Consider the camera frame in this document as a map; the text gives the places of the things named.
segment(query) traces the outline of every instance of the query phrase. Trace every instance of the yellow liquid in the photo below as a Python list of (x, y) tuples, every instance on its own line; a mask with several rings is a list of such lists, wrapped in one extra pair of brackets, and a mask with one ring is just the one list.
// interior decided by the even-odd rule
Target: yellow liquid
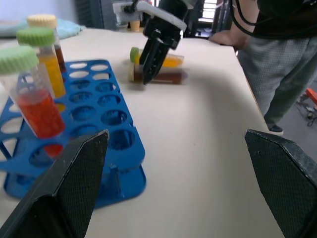
[[(135, 56), (135, 63), (139, 64), (141, 55)], [(167, 55), (164, 62), (163, 67), (178, 67), (183, 63), (183, 59), (177, 56)]]
[[(56, 98), (64, 96), (66, 94), (63, 78), (61, 77), (58, 61), (55, 55), (51, 56), (39, 56), (39, 62), (45, 64), (50, 77), (52, 88)], [(63, 104), (56, 105), (60, 112), (65, 110)]]

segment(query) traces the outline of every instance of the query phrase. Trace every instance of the person's arm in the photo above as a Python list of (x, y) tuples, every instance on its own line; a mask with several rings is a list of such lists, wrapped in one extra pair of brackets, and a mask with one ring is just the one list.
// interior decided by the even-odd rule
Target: person's arm
[[(239, 0), (239, 3), (244, 17), (249, 22), (256, 22), (259, 15), (259, 9), (256, 1)], [(243, 28), (251, 32), (254, 31), (255, 27), (244, 23), (237, 9), (234, 10), (234, 15)], [(244, 47), (249, 37), (249, 35), (240, 31), (239, 28), (234, 23), (232, 23), (229, 31), (218, 32), (210, 37), (209, 40), (219, 44), (234, 46), (237, 49), (241, 49)]]

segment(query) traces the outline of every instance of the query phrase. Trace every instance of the wall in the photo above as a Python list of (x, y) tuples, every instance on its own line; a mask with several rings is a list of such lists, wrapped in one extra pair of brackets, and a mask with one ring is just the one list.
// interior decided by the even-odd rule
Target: wall
[(74, 0), (0, 0), (0, 21), (19, 21), (30, 14), (50, 13), (77, 23)]

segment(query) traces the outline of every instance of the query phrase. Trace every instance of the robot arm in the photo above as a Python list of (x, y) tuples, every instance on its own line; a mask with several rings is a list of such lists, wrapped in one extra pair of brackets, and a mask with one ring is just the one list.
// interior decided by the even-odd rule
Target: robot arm
[(186, 30), (183, 22), (187, 11), (197, 0), (161, 0), (158, 8), (145, 1), (117, 2), (113, 4), (118, 22), (141, 19), (146, 12), (151, 18), (146, 23), (143, 34), (148, 41), (140, 57), (143, 66), (143, 83), (149, 83), (157, 74), (169, 49), (175, 50), (181, 31)]

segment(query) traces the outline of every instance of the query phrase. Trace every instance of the person's hand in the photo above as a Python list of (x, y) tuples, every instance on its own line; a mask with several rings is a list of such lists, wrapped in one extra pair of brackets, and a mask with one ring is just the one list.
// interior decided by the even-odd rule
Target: person's hand
[(209, 40), (221, 45), (233, 46), (235, 50), (240, 50), (246, 45), (248, 37), (234, 37), (230, 31), (221, 31), (211, 36)]

